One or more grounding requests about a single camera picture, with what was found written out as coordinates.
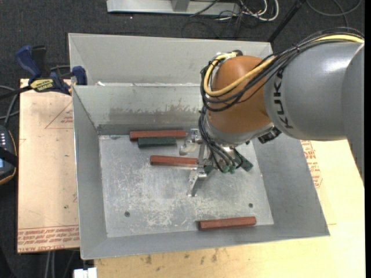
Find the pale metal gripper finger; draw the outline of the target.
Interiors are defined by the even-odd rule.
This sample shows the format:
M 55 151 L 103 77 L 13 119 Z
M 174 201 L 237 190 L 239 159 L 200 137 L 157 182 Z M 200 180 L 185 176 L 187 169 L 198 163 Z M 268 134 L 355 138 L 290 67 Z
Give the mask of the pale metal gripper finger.
M 179 155 L 188 155 L 191 152 L 195 152 L 201 144 L 202 137 L 199 129 L 190 129 L 190 132 L 184 139 L 183 145 L 179 149 Z
M 207 173 L 204 168 L 194 168 L 190 171 L 187 185 L 187 196 L 196 196 L 198 190 L 207 179 Z

